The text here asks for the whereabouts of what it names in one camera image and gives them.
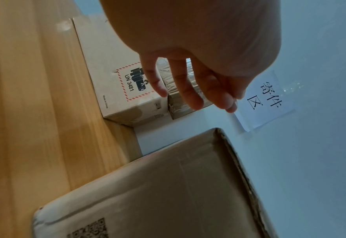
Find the paper sign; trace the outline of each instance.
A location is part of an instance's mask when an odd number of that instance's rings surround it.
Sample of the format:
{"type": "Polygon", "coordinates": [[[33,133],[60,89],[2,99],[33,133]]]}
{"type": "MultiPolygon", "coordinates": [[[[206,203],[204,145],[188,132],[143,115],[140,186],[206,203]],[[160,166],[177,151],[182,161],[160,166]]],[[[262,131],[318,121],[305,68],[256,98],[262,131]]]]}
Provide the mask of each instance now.
{"type": "Polygon", "coordinates": [[[274,71],[256,77],[247,87],[245,97],[238,100],[236,117],[250,131],[293,110],[284,96],[274,71]]]}

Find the hand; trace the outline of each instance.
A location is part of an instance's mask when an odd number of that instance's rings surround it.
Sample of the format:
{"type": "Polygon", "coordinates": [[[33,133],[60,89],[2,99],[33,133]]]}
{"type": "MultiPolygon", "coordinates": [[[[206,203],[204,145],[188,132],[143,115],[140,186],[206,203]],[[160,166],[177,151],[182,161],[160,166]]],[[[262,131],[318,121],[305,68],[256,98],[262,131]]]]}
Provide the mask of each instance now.
{"type": "Polygon", "coordinates": [[[203,107],[187,77],[208,100],[227,112],[237,109],[249,83],[276,59],[281,45],[280,0],[101,0],[119,37],[140,55],[144,74],[161,96],[156,72],[167,58],[178,91],[193,109],[203,107]]]}

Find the black battery symbol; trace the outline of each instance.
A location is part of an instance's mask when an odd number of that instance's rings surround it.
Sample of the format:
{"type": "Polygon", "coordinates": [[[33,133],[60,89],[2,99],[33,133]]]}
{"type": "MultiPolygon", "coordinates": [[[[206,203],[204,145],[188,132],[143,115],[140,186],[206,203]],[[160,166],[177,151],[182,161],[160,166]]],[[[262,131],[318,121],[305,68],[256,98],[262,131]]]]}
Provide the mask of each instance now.
{"type": "Polygon", "coordinates": [[[143,69],[142,68],[136,68],[131,70],[131,79],[136,83],[138,90],[139,91],[143,91],[145,89],[145,84],[144,84],[144,80],[143,80],[143,69]]]}

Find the white wall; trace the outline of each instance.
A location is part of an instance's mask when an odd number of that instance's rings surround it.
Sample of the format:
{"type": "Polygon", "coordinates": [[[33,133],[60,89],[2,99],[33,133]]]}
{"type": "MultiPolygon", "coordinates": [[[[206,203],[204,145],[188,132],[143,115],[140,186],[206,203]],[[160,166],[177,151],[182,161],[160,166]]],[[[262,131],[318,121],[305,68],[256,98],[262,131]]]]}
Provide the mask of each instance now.
{"type": "Polygon", "coordinates": [[[346,238],[346,0],[282,0],[282,22],[271,69],[295,112],[245,133],[212,106],[136,133],[146,154],[221,127],[281,238],[346,238]]]}

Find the wooden table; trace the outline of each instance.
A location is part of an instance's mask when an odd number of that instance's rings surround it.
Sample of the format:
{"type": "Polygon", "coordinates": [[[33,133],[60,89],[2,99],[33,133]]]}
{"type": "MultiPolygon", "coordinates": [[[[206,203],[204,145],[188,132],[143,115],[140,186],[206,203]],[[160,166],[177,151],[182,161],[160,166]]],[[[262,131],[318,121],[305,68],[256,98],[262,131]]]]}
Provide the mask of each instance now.
{"type": "Polygon", "coordinates": [[[33,213],[141,156],[102,119],[70,18],[72,0],[0,0],[0,238],[31,237],[33,213]]]}

